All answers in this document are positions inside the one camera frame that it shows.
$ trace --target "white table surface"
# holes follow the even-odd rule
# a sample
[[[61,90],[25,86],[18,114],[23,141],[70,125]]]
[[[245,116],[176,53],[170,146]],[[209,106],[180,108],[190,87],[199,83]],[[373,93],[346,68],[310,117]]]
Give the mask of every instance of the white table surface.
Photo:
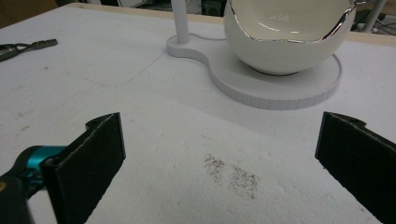
[[[0,174],[27,147],[68,145],[120,112],[127,158],[88,223],[378,223],[314,155],[323,111],[396,142],[396,48],[345,42],[334,96],[278,112],[231,100],[203,64],[169,56],[174,34],[172,20],[71,7],[1,29],[0,44],[59,45],[0,63]],[[29,204],[36,223],[56,222],[46,191]]]

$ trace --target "wall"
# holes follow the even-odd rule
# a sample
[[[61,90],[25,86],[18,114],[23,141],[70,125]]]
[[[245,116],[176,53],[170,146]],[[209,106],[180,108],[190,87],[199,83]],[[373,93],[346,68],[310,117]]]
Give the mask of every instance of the wall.
[[[0,28],[57,7],[55,0],[0,0]]]

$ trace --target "white pole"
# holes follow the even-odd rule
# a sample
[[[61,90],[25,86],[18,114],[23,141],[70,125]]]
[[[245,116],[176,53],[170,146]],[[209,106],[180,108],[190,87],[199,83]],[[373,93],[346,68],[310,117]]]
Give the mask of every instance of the white pole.
[[[364,33],[371,33],[373,26],[375,24],[376,18],[378,18],[379,13],[381,13],[382,8],[384,7],[387,0],[377,0],[373,10],[370,12],[370,15],[363,26]]]
[[[190,33],[185,0],[172,0],[172,9],[175,17],[177,43],[188,44],[190,42]]]

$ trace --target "bowl rim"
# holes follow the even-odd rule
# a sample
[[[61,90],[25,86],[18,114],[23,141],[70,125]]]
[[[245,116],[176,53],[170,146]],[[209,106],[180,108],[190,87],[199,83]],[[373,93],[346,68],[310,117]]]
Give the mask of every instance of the bowl rim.
[[[356,9],[358,2],[357,0],[352,0],[349,8],[346,9],[346,11],[343,13],[341,16],[340,20],[334,25],[334,27],[330,30],[329,33],[324,35],[323,37],[316,39],[316,40],[295,40],[295,39],[260,39],[251,36],[248,34],[248,32],[242,27],[238,16],[236,15],[236,10],[235,6],[233,5],[233,0],[227,0],[228,3],[230,4],[231,7],[231,12],[233,13],[233,16],[235,17],[236,23],[238,24],[239,28],[244,32],[244,34],[249,37],[251,40],[258,41],[258,42],[263,42],[263,41],[281,41],[281,42],[289,42],[289,43],[299,43],[299,44],[312,44],[312,43],[318,43],[320,41],[326,40],[340,29],[340,27],[344,24],[344,22],[347,20],[349,15],[353,12],[353,10]]]

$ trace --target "black cable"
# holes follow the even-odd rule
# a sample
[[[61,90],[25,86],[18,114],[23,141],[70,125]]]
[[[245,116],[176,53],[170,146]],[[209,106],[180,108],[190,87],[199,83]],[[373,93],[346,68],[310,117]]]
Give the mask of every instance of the black cable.
[[[385,33],[388,33],[389,35],[396,35],[396,34],[393,34],[393,33],[389,32],[387,30],[384,30],[384,29],[381,29],[381,28],[378,28],[378,27],[376,29],[381,30],[381,31],[383,31]]]
[[[172,5],[166,5],[166,4],[163,4],[163,5],[158,5],[159,7],[164,7],[164,8],[169,8],[169,7],[172,7]]]
[[[364,19],[366,19],[366,17],[370,14],[372,10],[368,10],[368,12],[361,17],[361,19],[357,22],[355,22],[355,24],[353,24],[352,28],[350,28],[351,31],[355,31],[358,28],[359,23],[361,23]]]
[[[386,28],[391,29],[391,30],[396,30],[396,27],[391,27],[391,26],[388,26],[388,25],[379,25],[377,27],[386,27]]]

